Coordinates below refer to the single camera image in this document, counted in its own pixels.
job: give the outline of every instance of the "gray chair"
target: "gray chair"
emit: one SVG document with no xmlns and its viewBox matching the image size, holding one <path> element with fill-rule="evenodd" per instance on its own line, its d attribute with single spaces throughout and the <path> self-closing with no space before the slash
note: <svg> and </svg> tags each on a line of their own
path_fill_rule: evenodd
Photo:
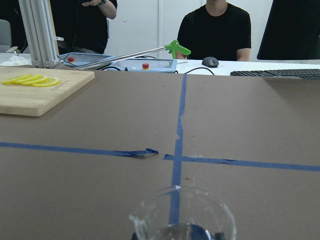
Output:
<svg viewBox="0 0 320 240">
<path fill-rule="evenodd" d="M 18 47 L 11 44 L 10 22 L 0 19 L 0 53 L 19 52 Z"/>
</svg>

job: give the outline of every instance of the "red button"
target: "red button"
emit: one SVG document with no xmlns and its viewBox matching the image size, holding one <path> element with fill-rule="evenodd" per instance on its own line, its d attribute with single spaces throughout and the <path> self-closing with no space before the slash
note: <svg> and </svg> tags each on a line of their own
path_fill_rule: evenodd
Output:
<svg viewBox="0 0 320 240">
<path fill-rule="evenodd" d="M 74 62 L 75 58 L 73 56 L 68 57 L 68 62 Z"/>
<path fill-rule="evenodd" d="M 149 69 L 149 63 L 143 63 L 142 69 Z"/>
</svg>

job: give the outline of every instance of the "white wall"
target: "white wall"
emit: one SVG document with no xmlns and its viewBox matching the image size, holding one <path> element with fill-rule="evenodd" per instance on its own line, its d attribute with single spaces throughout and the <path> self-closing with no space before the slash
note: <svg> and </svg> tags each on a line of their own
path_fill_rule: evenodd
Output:
<svg viewBox="0 0 320 240">
<path fill-rule="evenodd" d="M 273 0 L 228 0 L 246 10 L 251 18 L 251 62 L 257 59 Z M 177 39 L 183 17 L 204 5 L 206 0 L 118 0 L 117 17 L 110 20 L 110 39 L 105 53 L 123 56 L 163 47 Z M 168 51 L 152 53 L 157 58 L 172 58 Z M 268 61 L 320 64 L 320 60 Z"/>
</svg>

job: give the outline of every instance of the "black monitor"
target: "black monitor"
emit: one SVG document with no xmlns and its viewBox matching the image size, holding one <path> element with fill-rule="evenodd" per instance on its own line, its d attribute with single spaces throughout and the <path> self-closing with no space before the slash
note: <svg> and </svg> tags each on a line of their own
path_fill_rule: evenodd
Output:
<svg viewBox="0 0 320 240">
<path fill-rule="evenodd" d="M 320 59 L 320 0 L 273 0 L 259 60 Z"/>
</svg>

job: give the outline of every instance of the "green grabber tool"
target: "green grabber tool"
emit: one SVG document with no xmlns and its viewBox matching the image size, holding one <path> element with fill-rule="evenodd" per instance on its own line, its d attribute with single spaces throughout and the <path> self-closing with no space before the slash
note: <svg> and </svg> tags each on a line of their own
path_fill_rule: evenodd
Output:
<svg viewBox="0 0 320 240">
<path fill-rule="evenodd" d="M 92 69 L 95 67 L 102 67 L 102 66 L 106 66 L 108 64 L 114 63 L 114 62 L 121 61 L 121 60 L 139 57 L 139 56 L 143 56 L 146 54 L 151 54 L 151 53 L 155 53 L 155 52 L 159 52 L 159 51 L 163 51 L 163 50 L 169 50 L 169 53 L 172 54 L 173 59 L 176 58 L 176 51 L 178 51 L 184 55 L 189 55 L 191 53 L 191 51 L 189 49 L 187 49 L 183 46 L 180 46 L 180 44 L 177 40 L 173 40 L 170 44 L 164 45 L 162 47 L 153 48 L 150 50 L 136 52 L 136 53 L 132 53 L 132 54 L 128 54 L 128 55 L 117 56 L 114 58 L 109 58 L 107 60 L 96 61 L 96 62 L 88 63 L 85 65 L 76 66 L 74 68 L 75 69 Z"/>
<path fill-rule="evenodd" d="M 169 50 L 169 53 L 172 54 L 172 58 L 176 58 L 176 51 L 188 56 L 191 51 L 183 46 L 180 46 L 178 40 L 173 40 L 170 44 L 164 45 L 165 50 Z"/>
</svg>

